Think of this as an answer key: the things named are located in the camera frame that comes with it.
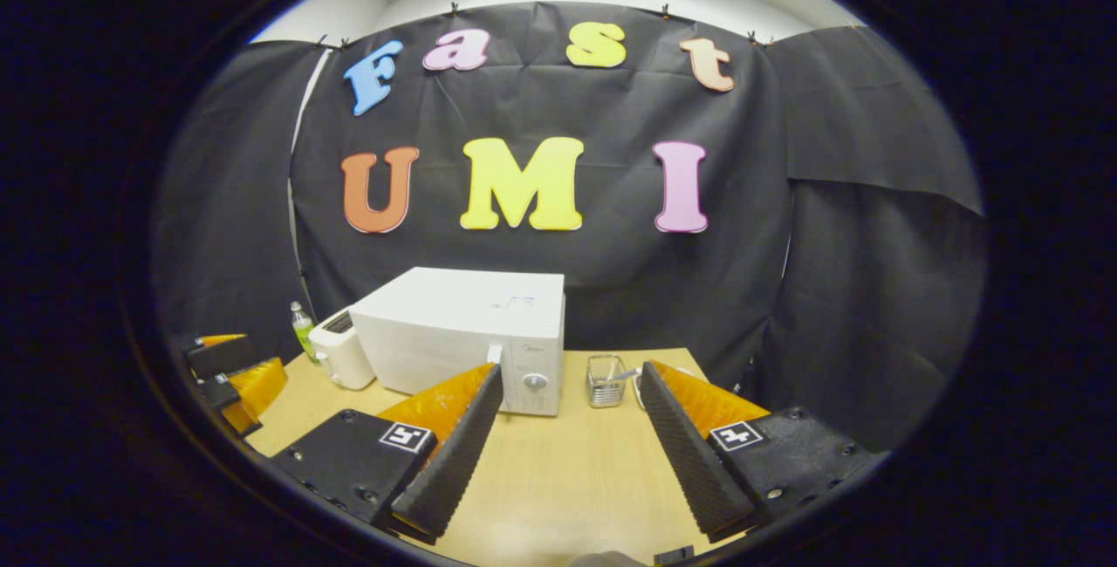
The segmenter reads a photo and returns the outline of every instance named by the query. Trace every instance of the black fabric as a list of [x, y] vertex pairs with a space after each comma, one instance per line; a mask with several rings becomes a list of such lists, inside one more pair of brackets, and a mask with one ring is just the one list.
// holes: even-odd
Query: black fabric
[[798, 182], [786, 276], [743, 393], [805, 406], [870, 449], [899, 444], [964, 355], [985, 224], [935, 194]]
[[910, 190], [982, 213], [962, 137], [930, 86], [869, 28], [823, 28], [767, 49], [780, 78], [787, 176]]
[[248, 46], [184, 118], [152, 212], [152, 282], [169, 334], [248, 334], [284, 362], [302, 352], [287, 173], [322, 55], [304, 42]]
[[[577, 22], [615, 22], [627, 58], [615, 69], [572, 66], [566, 33]], [[477, 70], [424, 70], [440, 35], [485, 28]], [[695, 79], [686, 38], [731, 55], [737, 86], [716, 94]], [[399, 39], [391, 94], [354, 117], [344, 71]], [[521, 169], [547, 137], [575, 137], [576, 206], [583, 225], [543, 232], [465, 230], [471, 162], [462, 146], [502, 137]], [[661, 233], [663, 171], [656, 142], [694, 142], [703, 233]], [[407, 220], [360, 233], [343, 214], [340, 164], [355, 153], [416, 146]], [[589, 3], [517, 3], [421, 19], [332, 54], [307, 103], [292, 185], [299, 257], [315, 308], [328, 316], [412, 266], [566, 276], [566, 348], [651, 349], [686, 345], [709, 379], [732, 387], [755, 353], [780, 285], [790, 224], [784, 137], [771, 63], [739, 35], [705, 23]], [[371, 174], [370, 205], [388, 201], [389, 170]]]

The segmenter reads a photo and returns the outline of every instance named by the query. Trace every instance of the foam letter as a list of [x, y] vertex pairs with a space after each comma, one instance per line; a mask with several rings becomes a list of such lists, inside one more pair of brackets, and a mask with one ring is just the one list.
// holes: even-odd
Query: foam letter
[[351, 154], [342, 161], [345, 173], [343, 206], [345, 220], [362, 233], [388, 233], [403, 222], [411, 198], [411, 162], [419, 158], [419, 150], [412, 146], [389, 150], [384, 162], [392, 166], [389, 182], [388, 205], [376, 212], [369, 206], [369, 173], [376, 164], [375, 154]]
[[353, 84], [353, 94], [356, 95], [353, 115], [372, 109], [372, 106], [382, 102], [390, 93], [392, 87], [380, 85], [380, 78], [386, 80], [395, 74], [395, 63], [389, 55], [399, 54], [400, 50], [403, 50], [403, 44], [392, 39], [345, 71], [345, 77]]
[[690, 51], [690, 70], [694, 71], [695, 78], [698, 78], [698, 83], [719, 93], [733, 89], [733, 78], [723, 77], [717, 66], [718, 61], [729, 63], [727, 51], [716, 49], [714, 42], [706, 38], [687, 39], [685, 42], [679, 42], [679, 47]]
[[687, 142], [659, 142], [651, 150], [663, 162], [663, 210], [656, 217], [656, 229], [706, 230], [708, 222], [698, 210], [698, 162], [706, 157], [706, 150]]
[[526, 169], [519, 170], [508, 145], [498, 137], [466, 143], [462, 153], [474, 162], [469, 183], [469, 209], [461, 214], [467, 230], [490, 230], [500, 219], [493, 210], [493, 196], [499, 202], [504, 220], [519, 225], [527, 204], [538, 193], [535, 212], [527, 222], [538, 230], [575, 230], [582, 214], [574, 210], [574, 162], [582, 154], [582, 142], [574, 137], [547, 137], [541, 143]]
[[615, 23], [582, 22], [570, 30], [571, 46], [566, 58], [574, 66], [614, 67], [624, 61], [624, 46], [620, 42], [624, 30]]
[[427, 70], [447, 70], [457, 67], [459, 70], [474, 70], [487, 61], [485, 47], [489, 42], [489, 33], [480, 28], [455, 30], [454, 33], [438, 38], [438, 47], [422, 58]]

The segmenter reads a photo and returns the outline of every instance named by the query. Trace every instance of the bottle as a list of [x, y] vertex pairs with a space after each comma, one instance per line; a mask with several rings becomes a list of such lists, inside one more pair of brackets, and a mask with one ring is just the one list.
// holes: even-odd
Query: bottle
[[311, 345], [311, 329], [314, 329], [314, 319], [308, 316], [307, 313], [303, 311], [303, 306], [299, 301], [290, 301], [290, 325], [295, 328], [295, 336], [298, 337], [298, 344], [303, 345], [304, 352], [306, 352], [306, 357], [311, 357], [311, 362], [318, 364], [318, 357], [315, 357], [314, 345]]

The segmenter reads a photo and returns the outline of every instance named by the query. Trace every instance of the white toaster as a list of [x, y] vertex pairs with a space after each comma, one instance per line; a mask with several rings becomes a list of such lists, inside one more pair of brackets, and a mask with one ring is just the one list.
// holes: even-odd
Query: white toaster
[[334, 314], [311, 329], [308, 337], [315, 357], [322, 363], [322, 368], [334, 384], [360, 391], [375, 379], [376, 374], [361, 348], [361, 342], [357, 340], [349, 308]]

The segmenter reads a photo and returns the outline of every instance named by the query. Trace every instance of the wire mesh cup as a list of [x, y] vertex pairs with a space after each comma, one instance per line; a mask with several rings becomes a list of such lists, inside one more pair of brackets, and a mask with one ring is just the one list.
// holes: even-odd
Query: wire mesh cup
[[590, 356], [585, 364], [585, 391], [595, 409], [617, 406], [624, 397], [624, 363], [617, 354]]

